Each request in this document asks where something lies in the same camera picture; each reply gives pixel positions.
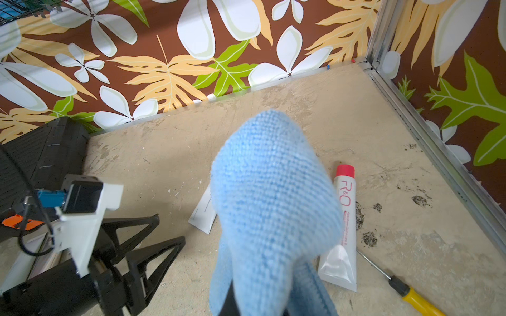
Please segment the white tube black cap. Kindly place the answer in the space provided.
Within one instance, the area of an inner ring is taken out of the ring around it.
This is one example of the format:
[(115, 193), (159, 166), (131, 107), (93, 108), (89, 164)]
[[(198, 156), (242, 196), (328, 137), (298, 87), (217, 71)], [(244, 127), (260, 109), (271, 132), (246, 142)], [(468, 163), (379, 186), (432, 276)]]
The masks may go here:
[(210, 186), (208, 186), (192, 212), (188, 223), (203, 233), (209, 234), (212, 230), (215, 219), (216, 211), (212, 204)]

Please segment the blue microfiber cloth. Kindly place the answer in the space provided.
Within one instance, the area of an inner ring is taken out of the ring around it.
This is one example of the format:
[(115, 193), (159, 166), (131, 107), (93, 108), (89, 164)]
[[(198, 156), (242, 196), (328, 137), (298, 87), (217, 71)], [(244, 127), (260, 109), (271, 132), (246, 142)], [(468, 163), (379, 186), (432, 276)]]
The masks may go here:
[(343, 235), (326, 169), (285, 113), (249, 119), (210, 173), (222, 233), (210, 284), (213, 315), (335, 315), (313, 261)]

